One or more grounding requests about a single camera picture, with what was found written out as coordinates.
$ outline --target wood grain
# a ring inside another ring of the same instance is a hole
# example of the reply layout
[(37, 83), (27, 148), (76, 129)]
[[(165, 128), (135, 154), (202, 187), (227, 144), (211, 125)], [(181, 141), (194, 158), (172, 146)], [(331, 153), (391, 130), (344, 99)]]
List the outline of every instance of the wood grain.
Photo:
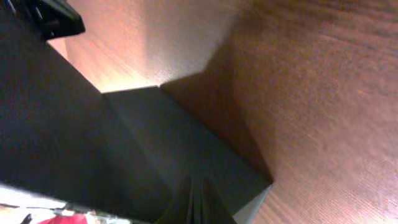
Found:
[(101, 91), (181, 78), (162, 88), (266, 161), (255, 223), (398, 222), (397, 1), (70, 2), (68, 56)]

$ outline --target brown wooden surface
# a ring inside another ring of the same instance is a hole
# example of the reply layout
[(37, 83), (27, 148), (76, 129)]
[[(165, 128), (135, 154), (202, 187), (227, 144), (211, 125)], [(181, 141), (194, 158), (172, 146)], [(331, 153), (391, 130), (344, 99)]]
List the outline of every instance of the brown wooden surface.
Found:
[(255, 223), (398, 222), (398, 1), (70, 2), (97, 88), (186, 77), (162, 88), (267, 162)]

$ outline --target red fabric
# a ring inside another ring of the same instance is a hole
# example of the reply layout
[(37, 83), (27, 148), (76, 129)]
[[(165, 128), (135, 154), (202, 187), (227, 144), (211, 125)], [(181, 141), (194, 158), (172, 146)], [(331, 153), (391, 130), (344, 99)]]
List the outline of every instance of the red fabric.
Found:
[(87, 224), (87, 219), (84, 215), (73, 215), (70, 217), (56, 216), (39, 224)]

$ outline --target red object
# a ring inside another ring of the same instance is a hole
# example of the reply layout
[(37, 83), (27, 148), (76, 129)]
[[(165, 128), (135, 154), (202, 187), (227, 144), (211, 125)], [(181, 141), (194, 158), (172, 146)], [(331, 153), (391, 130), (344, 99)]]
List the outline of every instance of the red object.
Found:
[(73, 215), (70, 217), (56, 216), (39, 224), (87, 224), (87, 219), (84, 215)]

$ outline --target black pointed object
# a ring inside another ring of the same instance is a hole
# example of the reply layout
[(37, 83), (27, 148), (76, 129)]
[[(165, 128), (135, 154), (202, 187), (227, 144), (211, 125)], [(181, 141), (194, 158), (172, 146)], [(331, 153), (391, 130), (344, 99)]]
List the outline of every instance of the black pointed object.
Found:
[(44, 40), (81, 34), (83, 19), (65, 0), (7, 0), (8, 8), (29, 21)]

